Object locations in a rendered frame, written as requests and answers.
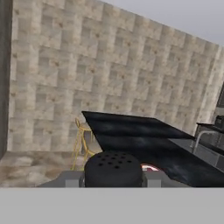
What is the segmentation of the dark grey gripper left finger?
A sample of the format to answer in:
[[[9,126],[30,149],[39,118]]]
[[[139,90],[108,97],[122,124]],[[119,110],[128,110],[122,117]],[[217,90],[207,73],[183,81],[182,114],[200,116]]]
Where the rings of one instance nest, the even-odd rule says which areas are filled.
[[[84,186],[83,171],[63,171],[56,179],[40,185],[40,187],[49,187],[49,188],[63,188],[63,187],[79,188],[83,186]]]

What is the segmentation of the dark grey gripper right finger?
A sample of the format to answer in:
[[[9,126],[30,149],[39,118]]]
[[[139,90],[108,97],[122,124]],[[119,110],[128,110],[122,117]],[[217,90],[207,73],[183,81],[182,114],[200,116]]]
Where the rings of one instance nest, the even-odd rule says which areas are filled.
[[[161,171],[145,171],[143,187],[187,187],[187,185],[170,179]]]

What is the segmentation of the white plate with red rim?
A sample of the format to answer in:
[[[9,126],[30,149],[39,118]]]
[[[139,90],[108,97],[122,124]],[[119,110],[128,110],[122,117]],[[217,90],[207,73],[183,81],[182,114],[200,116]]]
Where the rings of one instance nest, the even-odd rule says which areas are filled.
[[[151,164],[141,164],[144,172],[158,172],[159,169]]]

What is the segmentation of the black marble dining table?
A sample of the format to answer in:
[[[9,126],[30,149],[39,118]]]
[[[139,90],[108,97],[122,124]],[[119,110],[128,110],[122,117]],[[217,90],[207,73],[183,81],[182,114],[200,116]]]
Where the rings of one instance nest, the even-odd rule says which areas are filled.
[[[156,118],[85,111],[104,151],[123,151],[191,187],[224,187],[224,172],[183,147],[193,136]]]

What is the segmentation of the dark grey tall cabinet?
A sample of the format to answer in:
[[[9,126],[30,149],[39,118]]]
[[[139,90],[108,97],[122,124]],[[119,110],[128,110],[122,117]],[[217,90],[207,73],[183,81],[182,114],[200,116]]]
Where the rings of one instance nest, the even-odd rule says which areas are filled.
[[[13,0],[0,0],[0,160],[7,151]]]

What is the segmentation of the yellow metal bar stool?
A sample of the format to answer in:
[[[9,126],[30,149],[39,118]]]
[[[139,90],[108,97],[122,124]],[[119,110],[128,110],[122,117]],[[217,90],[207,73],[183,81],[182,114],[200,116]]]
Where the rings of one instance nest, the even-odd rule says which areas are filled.
[[[84,160],[83,162],[87,161],[88,156],[93,156],[94,153],[88,149],[87,147],[87,143],[85,140],[85,133],[89,132],[90,133],[90,137],[91,137],[91,141],[95,140],[93,131],[91,130],[91,128],[89,127],[89,125],[86,122],[80,122],[80,120],[78,118],[75,119],[75,124],[77,126],[77,135],[76,135],[76,139],[74,142],[74,146],[73,146],[73,166],[72,166],[72,170],[75,169],[76,166],[76,162],[77,162],[77,158],[78,158],[78,154],[79,151],[83,151],[84,153]]]

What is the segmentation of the dark grey kitchen counter run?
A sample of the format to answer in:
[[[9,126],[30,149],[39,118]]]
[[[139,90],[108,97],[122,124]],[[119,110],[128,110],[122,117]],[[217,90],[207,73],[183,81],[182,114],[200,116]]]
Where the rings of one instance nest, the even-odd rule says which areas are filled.
[[[212,130],[218,134],[217,144],[215,145],[217,147],[216,151],[209,150],[207,147],[200,145],[196,152],[193,153],[193,144],[202,130]],[[212,142],[212,136],[210,135],[203,135],[201,139],[207,142]],[[217,115],[214,123],[198,122],[193,140],[172,139],[171,141],[221,172],[224,172],[224,115]]]

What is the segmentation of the silver sink tap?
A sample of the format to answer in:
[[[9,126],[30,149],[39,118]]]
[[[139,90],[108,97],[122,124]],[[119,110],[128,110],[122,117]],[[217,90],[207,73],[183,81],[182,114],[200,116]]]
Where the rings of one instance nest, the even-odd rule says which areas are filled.
[[[202,138],[203,135],[212,136],[212,142],[207,142],[207,141],[202,140],[201,138]],[[192,152],[195,153],[200,145],[202,145],[204,147],[207,147],[209,150],[216,151],[217,147],[215,145],[217,144],[217,138],[218,138],[218,134],[215,131],[202,130],[198,134],[198,136],[196,138],[196,141],[192,146]]]

